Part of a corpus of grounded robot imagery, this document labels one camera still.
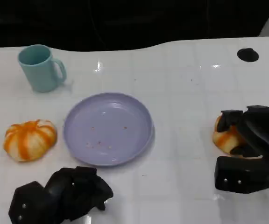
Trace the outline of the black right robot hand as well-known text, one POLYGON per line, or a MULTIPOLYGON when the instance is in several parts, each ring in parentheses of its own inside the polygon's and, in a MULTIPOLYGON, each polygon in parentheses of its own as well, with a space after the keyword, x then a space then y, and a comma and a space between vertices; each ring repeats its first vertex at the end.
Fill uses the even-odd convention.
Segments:
POLYGON ((269 107, 223 110, 215 121, 212 140, 230 156, 269 160, 269 107))

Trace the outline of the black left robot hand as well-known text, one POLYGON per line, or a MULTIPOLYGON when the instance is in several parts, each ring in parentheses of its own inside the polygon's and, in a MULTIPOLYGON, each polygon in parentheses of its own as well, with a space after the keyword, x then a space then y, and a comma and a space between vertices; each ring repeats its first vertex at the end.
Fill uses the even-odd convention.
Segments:
POLYGON ((56 200, 55 223, 71 222, 88 214, 93 208, 105 210, 105 201, 113 190, 97 175, 96 168, 77 166, 61 168, 53 173, 44 189, 56 200))

